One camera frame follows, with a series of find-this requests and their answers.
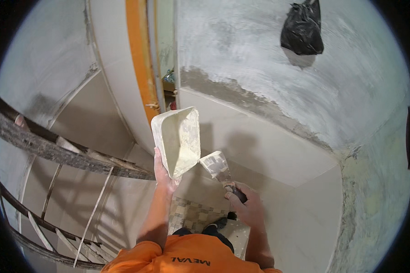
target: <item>orange t-shirt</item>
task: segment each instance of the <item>orange t-shirt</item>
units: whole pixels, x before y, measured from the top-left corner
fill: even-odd
[[[164,252],[154,242],[144,241],[134,248],[122,249],[117,257],[106,264],[101,273],[132,272],[278,272],[261,270],[257,263],[235,257],[230,248],[217,237],[204,234],[171,235],[167,237]]]

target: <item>worker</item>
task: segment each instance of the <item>worker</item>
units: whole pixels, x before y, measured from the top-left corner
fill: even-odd
[[[132,249],[122,249],[106,264],[102,273],[131,272],[280,272],[274,269],[264,224],[260,196],[243,183],[236,187],[246,194],[243,204],[233,193],[226,193],[238,218],[251,227],[246,248],[246,261],[234,255],[230,241],[218,231],[226,218],[211,223],[202,234],[192,234],[183,227],[167,236],[170,205],[180,179],[171,179],[162,164],[161,153],[155,148],[156,189],[144,223]]]

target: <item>mosaic tile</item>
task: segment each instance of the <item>mosaic tile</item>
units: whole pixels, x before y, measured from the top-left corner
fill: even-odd
[[[180,197],[174,197],[170,207],[169,234],[181,227],[192,233],[201,233],[209,223],[227,216],[229,211],[217,210]]]

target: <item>putty knife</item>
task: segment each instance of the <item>putty knife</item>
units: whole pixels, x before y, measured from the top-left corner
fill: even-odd
[[[213,178],[216,178],[223,187],[237,195],[242,203],[247,201],[246,195],[235,187],[234,181],[231,179],[231,173],[226,162],[226,158],[222,151],[215,151],[207,156],[202,157],[199,162],[207,170]]]

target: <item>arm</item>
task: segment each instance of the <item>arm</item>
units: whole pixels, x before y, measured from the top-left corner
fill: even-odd
[[[137,242],[152,241],[164,249],[169,230],[170,205],[180,178],[171,179],[161,159],[161,152],[155,148],[156,189],[153,194],[147,217],[138,233]]]
[[[236,187],[246,194],[243,204],[233,193],[227,192],[225,197],[231,202],[239,219],[251,227],[246,247],[246,261],[257,263],[261,269],[273,268],[275,261],[267,240],[264,224],[264,209],[260,196],[247,185],[235,182]]]

